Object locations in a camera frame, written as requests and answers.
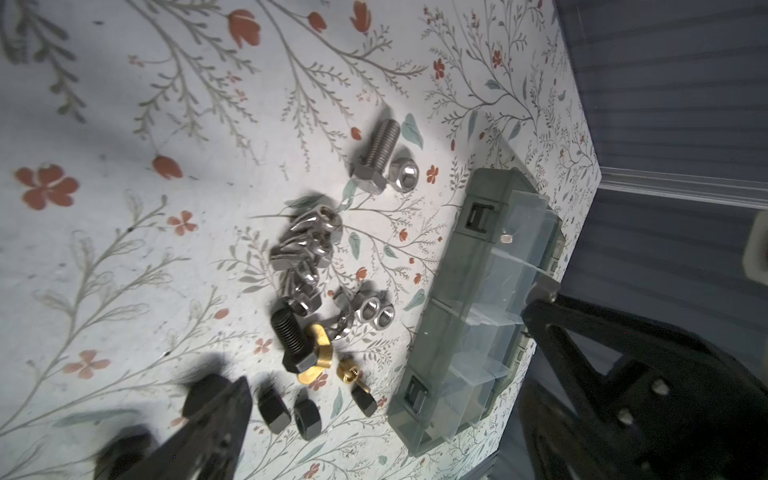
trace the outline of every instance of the white surface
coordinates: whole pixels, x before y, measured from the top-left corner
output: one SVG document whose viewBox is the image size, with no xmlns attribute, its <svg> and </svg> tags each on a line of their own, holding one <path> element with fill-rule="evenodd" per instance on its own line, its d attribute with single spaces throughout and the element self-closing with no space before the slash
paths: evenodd
<svg viewBox="0 0 768 480">
<path fill-rule="evenodd" d="M 382 408 L 363 417 L 330 371 L 309 391 L 324 433 L 271 435 L 254 409 L 237 478 L 455 478 L 497 448 L 532 348 L 487 420 L 421 458 L 385 411 L 472 168 L 524 164 L 564 220 L 558 278 L 568 262 L 600 173 L 554 8 L 371 2 L 366 25 L 364 14 L 350 21 L 354 2 L 326 3 L 2 4 L 26 61 L 0 68 L 0 478 L 88 477 L 89 457 L 129 425 L 164 441 L 183 422 L 180 384 L 214 357 L 252 386 L 273 377 L 292 405 L 300 386 L 268 323 L 278 279 L 265 257 L 290 205 L 313 192 L 341 204 L 345 224 L 323 289 L 365 277 L 395 303 L 392 327 L 358 328 L 339 347 Z M 235 32 L 256 43 L 258 24 L 258 45 L 238 48 L 227 17 L 237 9 L 247 12 L 230 16 Z M 307 24 L 322 26 L 312 11 L 326 29 Z M 238 68 L 244 60 L 258 71 Z M 416 126 L 399 142 L 422 170 L 409 196 L 348 188 L 345 161 L 364 151 L 384 102 Z M 63 194 L 51 170 L 45 187 L 14 175 L 48 164 L 77 190 Z M 168 223 L 183 211 L 186 226 Z"/>
</svg>

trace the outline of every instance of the black mechanical part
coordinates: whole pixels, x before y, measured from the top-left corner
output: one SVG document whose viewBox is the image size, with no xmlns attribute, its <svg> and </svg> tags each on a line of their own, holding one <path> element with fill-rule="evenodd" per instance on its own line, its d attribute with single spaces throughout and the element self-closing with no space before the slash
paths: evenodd
<svg viewBox="0 0 768 480">
<path fill-rule="evenodd" d="M 277 310 L 270 321 L 272 328 L 283 344 L 283 366 L 291 373 L 305 372 L 317 365 L 317 345 L 301 330 L 299 322 L 288 308 Z"/>
<path fill-rule="evenodd" d="M 210 393 L 210 385 L 200 387 L 200 391 Z M 160 448 L 122 474 L 105 478 L 232 480 L 252 407 L 248 381 L 240 377 L 209 402 L 197 406 L 187 424 Z"/>
<path fill-rule="evenodd" d="M 259 397 L 259 412 L 264 423 L 275 435 L 290 425 L 290 412 L 275 389 L 269 388 Z"/>
<path fill-rule="evenodd" d="M 299 429 L 299 435 L 302 439 L 312 440 L 323 431 L 320 411 L 312 400 L 300 400 L 293 407 L 293 414 L 296 416 L 296 428 Z"/>
<path fill-rule="evenodd" d="M 768 389 L 738 361 L 675 326 L 550 299 L 522 316 L 575 413 L 524 381 L 536 478 L 768 478 Z M 567 330 L 623 356 L 603 376 Z"/>
<path fill-rule="evenodd" d="M 215 373 L 203 377 L 190 387 L 181 415 L 189 419 L 231 384 L 228 379 Z"/>
<path fill-rule="evenodd" d="M 133 432 L 121 432 L 96 458 L 95 480 L 115 480 L 143 460 L 154 445 L 154 439 L 143 427 L 133 427 Z"/>
<path fill-rule="evenodd" d="M 376 400 L 370 392 L 367 392 L 360 384 L 355 382 L 352 387 L 352 399 L 366 417 L 370 417 L 379 408 Z"/>
</svg>

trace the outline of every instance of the hex nut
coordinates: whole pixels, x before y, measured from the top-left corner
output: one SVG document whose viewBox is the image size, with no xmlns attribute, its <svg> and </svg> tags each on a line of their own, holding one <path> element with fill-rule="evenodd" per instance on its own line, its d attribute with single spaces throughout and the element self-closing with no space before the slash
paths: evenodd
<svg viewBox="0 0 768 480">
<path fill-rule="evenodd" d="M 400 157 L 389 164 L 387 181 L 396 191 L 407 194 L 419 182 L 419 166 L 411 158 Z"/>
<path fill-rule="evenodd" d="M 352 299 L 352 310 L 359 322 L 370 322 L 379 315 L 381 302 L 372 293 L 358 292 Z"/>
<path fill-rule="evenodd" d="M 392 305 L 385 305 L 379 311 L 379 315 L 371 319 L 370 323 L 373 328 L 377 330 L 384 330 L 386 327 L 392 325 L 392 321 L 395 319 L 395 307 Z"/>
<path fill-rule="evenodd" d="M 290 412 L 280 395 L 270 388 L 259 397 L 259 412 L 267 428 L 275 435 L 290 425 Z"/>
<path fill-rule="evenodd" d="M 296 416 L 296 428 L 299 435 L 306 441 L 312 440 L 323 431 L 323 420 L 315 402 L 309 399 L 301 400 L 293 407 Z"/>
<path fill-rule="evenodd" d="M 376 409 L 379 408 L 373 395 L 366 392 L 357 382 L 352 387 L 352 398 L 366 417 L 373 415 Z"/>
<path fill-rule="evenodd" d="M 352 173 L 352 179 L 360 190 L 369 194 L 379 195 L 386 188 L 387 181 L 380 172 L 368 165 L 358 164 Z"/>
</svg>

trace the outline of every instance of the green leaf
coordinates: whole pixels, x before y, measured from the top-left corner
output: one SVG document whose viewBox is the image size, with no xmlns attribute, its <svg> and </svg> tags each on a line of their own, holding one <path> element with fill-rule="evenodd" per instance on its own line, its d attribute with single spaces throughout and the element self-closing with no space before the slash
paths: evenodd
<svg viewBox="0 0 768 480">
<path fill-rule="evenodd" d="M 331 420 L 339 416 L 341 413 L 341 407 L 344 405 L 344 398 L 341 396 L 341 387 L 339 387 L 339 393 L 336 394 L 336 400 L 333 400 L 333 410 L 331 410 Z"/>
<path fill-rule="evenodd" d="M 356 191 L 357 183 L 354 180 L 348 181 L 344 187 L 344 191 L 341 193 L 341 204 L 339 204 L 339 212 L 343 212 L 352 206 Z"/>
<path fill-rule="evenodd" d="M 310 458 L 312 458 L 313 456 L 315 456 L 315 455 L 317 454 L 317 452 L 319 452 L 320 450 L 322 450 L 322 449 L 323 449 L 323 445 L 325 445 L 325 444 L 326 444 L 326 443 L 325 443 L 325 442 L 323 442 L 323 443 L 321 443 L 320 445 L 318 445 L 317 447 L 315 447 L 314 449 L 310 450 L 310 452 L 309 452 L 309 453 L 307 453 L 306 455 L 304 455 L 304 456 L 301 458 L 301 460 L 299 460 L 297 463 L 304 463 L 304 462 L 306 462 L 307 460 L 309 460 Z"/>
<path fill-rule="evenodd" d="M 73 413 L 71 415 L 65 416 L 63 419 L 54 423 L 53 426 L 69 427 L 69 426 L 77 425 L 78 423 L 89 423 L 89 422 L 98 424 L 102 420 L 111 419 L 112 417 L 116 417 L 118 415 L 127 415 L 129 413 L 131 415 L 140 414 L 138 410 L 134 410 L 134 409 L 97 410 L 95 412 Z"/>
<path fill-rule="evenodd" d="M 419 127 L 416 126 L 416 119 L 413 117 L 413 114 L 406 115 L 406 121 L 402 122 L 400 134 L 407 141 L 417 144 L 424 150 L 424 138 L 419 133 Z"/>
<path fill-rule="evenodd" d="M 511 140 L 512 138 L 515 138 L 520 133 L 520 121 L 515 124 L 514 127 L 512 127 L 512 132 L 509 134 L 509 138 L 507 140 Z"/>
<path fill-rule="evenodd" d="M 317 204 L 320 199 L 323 198 L 323 195 L 307 195 L 305 197 L 297 198 L 295 200 L 288 200 L 285 202 L 285 205 L 288 206 L 288 208 L 307 208 L 307 207 L 314 207 L 315 204 Z"/>
<path fill-rule="evenodd" d="M 349 246 L 352 247 L 352 255 L 357 260 L 360 256 L 360 236 L 356 232 L 349 234 Z"/>
<path fill-rule="evenodd" d="M 414 309 L 417 306 L 424 303 L 425 299 L 426 299 L 426 295 L 424 295 L 424 289 L 420 288 L 419 291 L 416 292 L 416 295 L 414 295 L 413 298 L 411 298 L 411 301 L 408 302 L 408 305 L 406 305 L 406 307 L 403 310 L 407 312 L 411 309 Z"/>
<path fill-rule="evenodd" d="M 472 138 L 472 132 L 475 131 L 475 122 L 478 119 L 478 111 L 473 110 L 471 114 L 469 114 L 469 127 L 467 130 L 467 140 Z"/>
</svg>

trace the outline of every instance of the brass wing nut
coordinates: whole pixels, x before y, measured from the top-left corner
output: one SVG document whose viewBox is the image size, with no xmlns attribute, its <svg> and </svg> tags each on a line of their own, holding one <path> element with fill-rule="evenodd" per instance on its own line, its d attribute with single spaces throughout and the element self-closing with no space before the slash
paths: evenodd
<svg viewBox="0 0 768 480">
<path fill-rule="evenodd" d="M 305 331 L 317 345 L 317 363 L 299 374 L 299 383 L 309 385 L 322 375 L 325 369 L 330 368 L 333 362 L 333 346 L 322 325 L 313 323 Z"/>
</svg>

